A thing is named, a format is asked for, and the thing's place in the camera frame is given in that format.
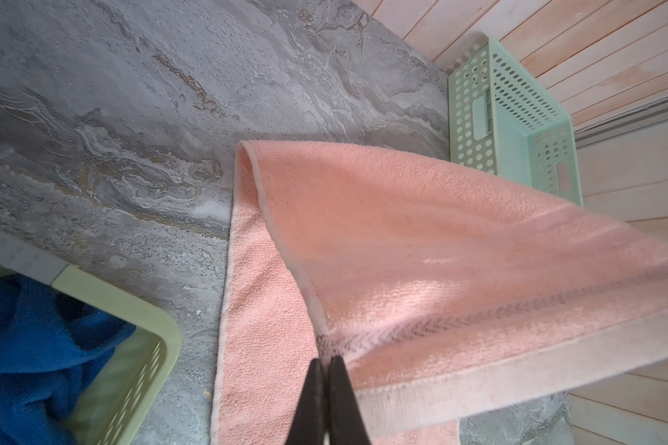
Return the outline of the mint green plastic basket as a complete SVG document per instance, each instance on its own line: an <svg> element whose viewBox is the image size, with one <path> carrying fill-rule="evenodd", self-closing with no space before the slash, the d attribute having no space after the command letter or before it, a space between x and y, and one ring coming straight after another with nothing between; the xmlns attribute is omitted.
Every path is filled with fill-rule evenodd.
<svg viewBox="0 0 668 445"><path fill-rule="evenodd" d="M499 40L449 75L448 114L453 163L583 203L571 116Z"/></svg>

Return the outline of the blue towel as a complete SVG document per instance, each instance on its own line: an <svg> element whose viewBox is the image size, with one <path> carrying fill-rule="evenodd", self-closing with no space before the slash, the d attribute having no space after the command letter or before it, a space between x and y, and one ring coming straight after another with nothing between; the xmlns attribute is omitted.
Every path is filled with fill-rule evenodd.
<svg viewBox="0 0 668 445"><path fill-rule="evenodd" d="M27 276L1 276L0 444L74 444L62 421L134 332Z"/></svg>

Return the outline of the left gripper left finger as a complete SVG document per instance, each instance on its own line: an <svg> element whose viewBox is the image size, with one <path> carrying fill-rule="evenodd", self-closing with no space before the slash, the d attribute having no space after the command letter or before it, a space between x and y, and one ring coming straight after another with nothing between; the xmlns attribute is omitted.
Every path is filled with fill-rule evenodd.
<svg viewBox="0 0 668 445"><path fill-rule="evenodd" d="M286 445L322 445L328 431L328 381L319 359L313 359L302 385Z"/></svg>

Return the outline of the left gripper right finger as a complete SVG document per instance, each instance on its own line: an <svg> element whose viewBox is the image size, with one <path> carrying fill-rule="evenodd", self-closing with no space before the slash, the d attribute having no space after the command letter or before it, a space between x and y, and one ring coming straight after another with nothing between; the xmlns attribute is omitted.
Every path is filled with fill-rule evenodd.
<svg viewBox="0 0 668 445"><path fill-rule="evenodd" d="M332 445L371 445L341 356L333 357L328 368L328 437Z"/></svg>

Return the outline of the pink towel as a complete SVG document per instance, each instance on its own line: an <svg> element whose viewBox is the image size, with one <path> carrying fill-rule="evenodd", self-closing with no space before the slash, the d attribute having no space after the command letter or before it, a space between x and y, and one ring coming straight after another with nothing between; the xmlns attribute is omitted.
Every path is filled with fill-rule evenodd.
<svg viewBox="0 0 668 445"><path fill-rule="evenodd" d="M377 444L668 358L668 241L374 146L239 143L211 439L281 444L309 363Z"/></svg>

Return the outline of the yellow-green plastic basket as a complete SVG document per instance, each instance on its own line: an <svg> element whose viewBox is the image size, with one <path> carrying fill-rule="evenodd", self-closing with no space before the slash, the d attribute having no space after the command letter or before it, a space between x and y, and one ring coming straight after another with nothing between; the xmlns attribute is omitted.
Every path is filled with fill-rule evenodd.
<svg viewBox="0 0 668 445"><path fill-rule="evenodd" d="M0 276L23 274L135 327L63 425L79 444L129 444L177 362L176 320L57 256L0 230Z"/></svg>

